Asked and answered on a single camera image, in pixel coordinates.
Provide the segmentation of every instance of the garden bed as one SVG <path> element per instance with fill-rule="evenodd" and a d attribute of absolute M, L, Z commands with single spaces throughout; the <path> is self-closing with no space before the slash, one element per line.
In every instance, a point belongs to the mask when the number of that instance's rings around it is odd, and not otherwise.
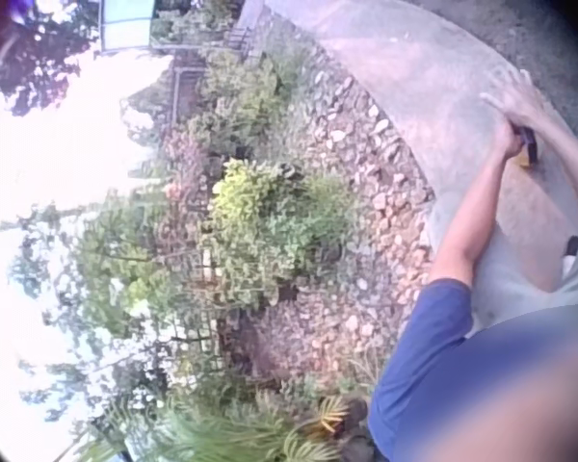
<path fill-rule="evenodd" d="M 255 158 L 337 175 L 358 206 L 355 228 L 332 257 L 339 260 L 333 274 L 298 278 L 295 301 L 253 322 L 267 351 L 259 354 L 268 358 L 255 369 L 280 377 L 314 373 L 325 388 L 350 387 L 354 360 L 389 356 L 426 281 L 424 225 L 434 195 L 386 114 L 313 40 L 265 11 L 257 48 L 275 63 L 300 65 L 286 117 Z"/>

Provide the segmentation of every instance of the green bush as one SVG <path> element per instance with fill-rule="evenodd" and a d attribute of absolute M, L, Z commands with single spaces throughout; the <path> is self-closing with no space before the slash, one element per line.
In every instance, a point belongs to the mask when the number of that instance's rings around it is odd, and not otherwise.
<path fill-rule="evenodd" d="M 215 187 L 204 245 L 222 270 L 222 301 L 274 304 L 278 284 L 317 268 L 323 245 L 340 245 L 351 197 L 334 178 L 290 166 L 232 160 Z"/>
<path fill-rule="evenodd" d="M 198 89 L 201 111 L 189 120 L 188 131 L 212 153 L 248 154 L 286 105 L 274 64 L 264 59 L 259 66 L 246 65 L 227 51 L 208 51 L 206 60 Z"/>

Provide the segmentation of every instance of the person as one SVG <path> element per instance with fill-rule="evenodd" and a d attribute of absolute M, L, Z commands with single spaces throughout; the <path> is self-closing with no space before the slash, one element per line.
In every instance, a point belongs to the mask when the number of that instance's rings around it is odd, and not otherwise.
<path fill-rule="evenodd" d="M 577 195 L 578 140 L 544 110 L 528 72 L 506 70 L 493 83 L 496 92 L 481 95 L 498 117 L 493 147 L 465 196 L 444 194 L 433 208 L 429 282 L 372 397 L 369 429 L 393 462 L 561 460 L 578 436 L 578 347 L 548 349 L 568 338 L 555 335 L 559 322 L 548 324 L 552 332 L 502 322 L 466 338 L 472 306 L 487 307 L 488 327 L 535 308 L 578 305 L 578 252 L 559 289 L 540 291 L 495 220 L 506 164 L 521 148 L 514 126 L 552 146 Z"/>

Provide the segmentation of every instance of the concrete path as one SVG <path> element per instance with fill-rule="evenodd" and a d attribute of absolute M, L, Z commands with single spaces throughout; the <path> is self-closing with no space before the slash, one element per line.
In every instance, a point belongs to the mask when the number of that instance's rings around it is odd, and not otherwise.
<path fill-rule="evenodd" d="M 397 0 L 266 0 L 312 34 L 386 111 L 436 194 L 464 191 L 484 161 L 494 115 L 478 94 L 510 65 L 454 24 Z M 535 171 L 506 171 L 497 219 L 525 274 L 550 291 L 578 232 L 578 201 L 543 143 Z"/>

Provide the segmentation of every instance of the blue shirt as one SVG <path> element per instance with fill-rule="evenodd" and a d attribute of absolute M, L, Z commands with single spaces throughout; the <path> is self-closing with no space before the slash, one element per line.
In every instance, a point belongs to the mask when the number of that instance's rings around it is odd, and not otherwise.
<path fill-rule="evenodd" d="M 561 338 L 559 327 L 537 328 L 556 322 L 499 325 L 465 340 L 472 327 L 470 289 L 441 279 L 422 290 L 371 402 L 369 428 L 387 459 L 410 461 L 431 431 L 510 373 L 537 364 Z"/>

